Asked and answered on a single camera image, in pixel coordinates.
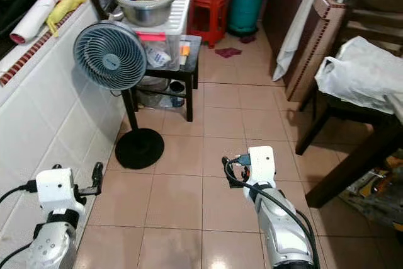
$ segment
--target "wooden chair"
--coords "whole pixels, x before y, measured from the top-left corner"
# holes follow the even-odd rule
[[[351,0],[330,55],[334,57],[344,42],[356,36],[361,36],[400,57],[403,54],[403,0]],[[369,123],[374,127],[391,118],[391,115],[356,106],[326,94],[324,95],[326,105],[317,115],[317,93],[317,85],[314,83],[300,104],[299,110],[302,112],[312,100],[314,110],[312,125],[297,143],[296,154],[304,153],[330,117]]]

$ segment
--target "yellow glove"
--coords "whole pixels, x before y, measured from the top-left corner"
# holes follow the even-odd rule
[[[69,12],[76,9],[85,0],[60,0],[54,10],[49,14],[46,19],[50,31],[54,37],[58,37],[56,24],[63,19],[63,17]]]

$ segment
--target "electric fan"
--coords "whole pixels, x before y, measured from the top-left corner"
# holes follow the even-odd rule
[[[155,163],[164,141],[152,129],[140,129],[134,114],[131,89],[144,77],[147,57],[127,25],[100,21],[85,28],[74,42],[74,60],[90,81],[106,89],[122,91],[132,130],[116,144],[115,154],[125,168],[141,169]]]

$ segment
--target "red plastic stool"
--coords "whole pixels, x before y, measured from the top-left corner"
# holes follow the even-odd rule
[[[202,14],[200,8],[209,10]],[[201,36],[208,42],[209,48],[214,48],[215,43],[224,38],[227,26],[227,5],[225,0],[192,0],[189,13],[189,35]]]

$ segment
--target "plastic storage box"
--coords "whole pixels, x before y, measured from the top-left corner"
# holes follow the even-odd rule
[[[130,23],[126,18],[122,22],[130,26],[140,37],[144,46],[155,47],[163,50],[164,53],[170,56],[171,60],[166,62],[161,67],[153,67],[147,65],[148,69],[167,69],[170,71],[178,71],[180,64],[180,40],[181,35],[186,31],[186,19],[189,10],[190,0],[174,0],[171,7],[171,14],[167,22],[163,25],[153,26],[150,28],[137,27]]]

